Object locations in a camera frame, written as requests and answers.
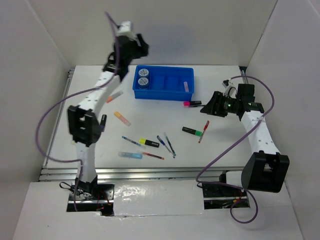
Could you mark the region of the lilac highlighter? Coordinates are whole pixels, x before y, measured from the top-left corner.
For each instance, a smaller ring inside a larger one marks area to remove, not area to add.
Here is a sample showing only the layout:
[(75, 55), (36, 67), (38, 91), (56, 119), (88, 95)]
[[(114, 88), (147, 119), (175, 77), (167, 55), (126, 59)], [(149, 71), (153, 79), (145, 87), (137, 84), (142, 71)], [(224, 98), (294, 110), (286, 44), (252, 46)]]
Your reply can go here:
[(185, 92), (189, 92), (189, 85), (188, 85), (188, 82), (187, 81), (184, 81), (183, 82), (183, 85), (184, 85), (184, 90), (185, 90)]

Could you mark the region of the clear orange highlighter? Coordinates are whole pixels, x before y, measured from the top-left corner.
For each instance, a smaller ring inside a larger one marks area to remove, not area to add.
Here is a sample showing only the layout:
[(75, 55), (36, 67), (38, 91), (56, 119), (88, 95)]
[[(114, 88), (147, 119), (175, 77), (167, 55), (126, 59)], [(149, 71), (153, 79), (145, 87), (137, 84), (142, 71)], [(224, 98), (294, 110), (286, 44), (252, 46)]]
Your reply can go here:
[(112, 95), (110, 95), (107, 100), (106, 100), (106, 103), (110, 103), (111, 101), (113, 101), (114, 99), (118, 98), (119, 96), (121, 96), (123, 94), (123, 91), (120, 90)]

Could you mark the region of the orange cap peach highlighter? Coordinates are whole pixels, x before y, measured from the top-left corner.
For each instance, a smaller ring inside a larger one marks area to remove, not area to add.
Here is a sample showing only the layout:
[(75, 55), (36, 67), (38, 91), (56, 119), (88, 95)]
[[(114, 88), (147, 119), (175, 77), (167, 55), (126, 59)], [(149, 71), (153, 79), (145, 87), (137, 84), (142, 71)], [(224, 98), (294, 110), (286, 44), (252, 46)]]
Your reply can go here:
[(120, 114), (118, 111), (114, 112), (114, 115), (122, 122), (124, 123), (126, 126), (130, 126), (131, 123), (122, 115)]

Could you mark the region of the black purple highlighter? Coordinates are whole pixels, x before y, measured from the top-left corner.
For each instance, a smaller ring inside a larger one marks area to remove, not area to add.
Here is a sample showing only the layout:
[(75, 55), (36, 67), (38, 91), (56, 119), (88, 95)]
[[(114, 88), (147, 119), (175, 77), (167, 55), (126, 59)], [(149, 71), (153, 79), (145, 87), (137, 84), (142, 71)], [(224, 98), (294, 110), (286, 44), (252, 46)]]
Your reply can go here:
[(101, 132), (105, 131), (106, 121), (107, 121), (107, 115), (103, 114), (102, 117), (101, 117), (101, 120), (100, 120), (100, 124), (99, 124)]

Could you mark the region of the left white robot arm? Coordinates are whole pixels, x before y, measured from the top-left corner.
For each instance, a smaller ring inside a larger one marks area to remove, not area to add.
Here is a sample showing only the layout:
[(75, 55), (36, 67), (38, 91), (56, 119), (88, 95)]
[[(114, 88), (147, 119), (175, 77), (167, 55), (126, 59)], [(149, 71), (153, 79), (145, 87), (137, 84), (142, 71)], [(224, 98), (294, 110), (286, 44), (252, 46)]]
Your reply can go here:
[(138, 33), (136, 38), (125, 35), (116, 37), (114, 51), (108, 56), (94, 89), (78, 105), (67, 109), (69, 133), (76, 143), (76, 155), (80, 160), (75, 182), (88, 200), (99, 193), (95, 148), (102, 134), (100, 111), (129, 72), (131, 62), (146, 57), (148, 53), (149, 45), (142, 34)]

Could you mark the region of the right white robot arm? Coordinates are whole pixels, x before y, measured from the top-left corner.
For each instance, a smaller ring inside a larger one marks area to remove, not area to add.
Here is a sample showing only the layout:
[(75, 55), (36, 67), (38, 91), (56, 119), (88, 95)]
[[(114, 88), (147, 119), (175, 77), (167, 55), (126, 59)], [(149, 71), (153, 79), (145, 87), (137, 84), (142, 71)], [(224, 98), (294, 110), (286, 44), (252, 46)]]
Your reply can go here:
[(200, 112), (223, 118), (235, 114), (247, 133), (259, 124), (248, 136), (252, 155), (242, 170), (241, 185), (248, 190), (278, 193), (290, 160), (280, 153), (272, 140), (263, 117), (265, 110), (261, 103), (255, 102), (255, 86), (240, 83), (235, 98), (228, 97), (227, 93), (215, 91)]

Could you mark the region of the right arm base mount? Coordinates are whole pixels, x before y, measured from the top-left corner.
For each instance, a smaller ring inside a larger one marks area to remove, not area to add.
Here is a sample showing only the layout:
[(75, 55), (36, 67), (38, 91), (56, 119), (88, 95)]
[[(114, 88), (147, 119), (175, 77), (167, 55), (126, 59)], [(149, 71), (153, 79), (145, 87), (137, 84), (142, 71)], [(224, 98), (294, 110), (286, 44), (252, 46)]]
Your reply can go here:
[(202, 190), (203, 205), (205, 210), (229, 209), (237, 203), (236, 208), (248, 208), (250, 206), (247, 193), (243, 190), (206, 182), (219, 182), (224, 184), (241, 185), (240, 170), (207, 170), (200, 178), (203, 183), (197, 183)]

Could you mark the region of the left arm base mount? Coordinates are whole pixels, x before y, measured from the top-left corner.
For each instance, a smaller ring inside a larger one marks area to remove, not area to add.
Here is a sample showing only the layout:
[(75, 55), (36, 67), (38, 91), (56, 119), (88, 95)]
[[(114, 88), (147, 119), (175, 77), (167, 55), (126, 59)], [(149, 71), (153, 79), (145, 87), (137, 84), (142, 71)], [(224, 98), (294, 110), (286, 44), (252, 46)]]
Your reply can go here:
[(69, 191), (66, 211), (75, 212), (100, 212), (102, 216), (114, 215), (114, 184), (98, 184), (95, 193), (88, 193), (82, 189), (78, 189), (74, 198), (75, 185), (67, 182), (60, 182), (59, 187)]

